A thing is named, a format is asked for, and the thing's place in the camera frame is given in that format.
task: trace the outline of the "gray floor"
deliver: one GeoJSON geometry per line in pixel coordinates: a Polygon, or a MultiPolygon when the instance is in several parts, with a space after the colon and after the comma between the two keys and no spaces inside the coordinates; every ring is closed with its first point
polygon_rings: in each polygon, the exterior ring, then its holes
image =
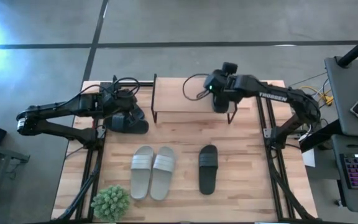
{"type": "MultiPolygon", "coordinates": [[[[102,0],[0,0],[0,44],[92,43],[102,0]]],[[[358,40],[358,0],[110,0],[100,43],[169,41],[358,40]]],[[[240,73],[287,85],[324,72],[326,57],[352,46],[98,49],[90,80],[112,75],[151,80],[211,72],[222,62],[240,73]]],[[[89,49],[0,50],[0,127],[4,142],[31,154],[0,190],[0,223],[50,218],[67,141],[20,136],[16,114],[29,105],[69,99],[81,88],[89,49]]],[[[320,88],[325,75],[302,83],[320,88]]],[[[336,119],[334,106],[323,117],[336,119]]],[[[73,118],[57,119],[71,125],[73,118]]],[[[337,208],[336,183],[311,179],[323,220],[358,223],[358,213],[337,208]]]]}

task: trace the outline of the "black slide sandal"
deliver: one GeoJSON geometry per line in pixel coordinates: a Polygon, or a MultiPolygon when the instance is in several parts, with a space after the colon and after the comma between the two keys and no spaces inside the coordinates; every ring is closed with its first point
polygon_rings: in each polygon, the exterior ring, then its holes
{"type": "Polygon", "coordinates": [[[215,191],[216,171],[218,169],[218,149],[207,145],[198,155],[198,181],[200,192],[210,195],[215,191]]]}

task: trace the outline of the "slide sandal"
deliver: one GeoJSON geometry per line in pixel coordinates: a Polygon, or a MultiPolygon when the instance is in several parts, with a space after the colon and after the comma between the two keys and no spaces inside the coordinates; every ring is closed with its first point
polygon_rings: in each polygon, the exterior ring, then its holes
{"type": "Polygon", "coordinates": [[[142,146],[132,158],[131,165],[131,197],[136,200],[146,198],[152,173],[153,149],[142,146]]]}
{"type": "Polygon", "coordinates": [[[218,169],[218,149],[216,146],[207,145],[198,156],[198,182],[200,192],[210,195],[215,191],[216,171],[218,169]]]}
{"type": "Polygon", "coordinates": [[[154,200],[163,200],[169,191],[173,170],[175,169],[175,153],[169,147],[161,147],[155,157],[153,166],[150,196],[154,200]]]}

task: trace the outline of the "pair of sandals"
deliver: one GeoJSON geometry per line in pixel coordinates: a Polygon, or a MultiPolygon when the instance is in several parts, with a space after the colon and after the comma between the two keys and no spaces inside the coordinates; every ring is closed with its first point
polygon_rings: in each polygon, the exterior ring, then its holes
{"type": "Polygon", "coordinates": [[[158,151],[154,165],[152,164],[153,157],[153,149],[150,146],[142,146],[132,158],[131,197],[135,200],[146,198],[150,176],[152,176],[150,196],[154,200],[163,200],[168,195],[175,170],[175,153],[171,148],[164,146],[158,151]]]}

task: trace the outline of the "wooden table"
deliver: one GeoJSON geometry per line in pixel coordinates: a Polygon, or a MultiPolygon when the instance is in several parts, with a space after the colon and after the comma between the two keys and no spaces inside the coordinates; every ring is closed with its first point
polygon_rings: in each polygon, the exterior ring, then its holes
{"type": "MultiPolygon", "coordinates": [[[[268,82],[284,86],[283,81],[268,82]]],[[[84,82],[83,88],[99,83],[84,82]]],[[[143,145],[153,147],[155,152],[161,146],[174,149],[177,164],[166,199],[157,202],[148,195],[142,201],[132,200],[123,222],[277,220],[255,98],[243,99],[239,103],[239,111],[231,124],[222,114],[183,112],[159,112],[157,124],[154,124],[150,111],[152,88],[142,87],[136,97],[150,124],[149,131],[147,134],[107,132],[99,189],[119,184],[130,190],[131,159],[143,145]],[[202,195],[198,190],[198,153],[207,144],[214,144],[219,152],[216,190],[212,195],[202,195]]],[[[171,97],[172,101],[180,103],[175,95],[171,97]]],[[[285,103],[272,103],[277,124],[281,125],[291,116],[290,107],[285,103]]],[[[91,127],[91,122],[91,118],[76,117],[74,127],[91,127]]],[[[76,141],[70,142],[67,153],[80,146],[76,141]]],[[[287,147],[283,156],[291,190],[307,211],[317,217],[300,150],[287,147]]],[[[86,150],[82,150],[65,161],[52,218],[62,214],[78,193],[85,158],[86,150]]],[[[287,217],[285,200],[280,193],[287,217]]],[[[89,196],[85,198],[84,216],[88,211],[88,200],[89,196]]]]}

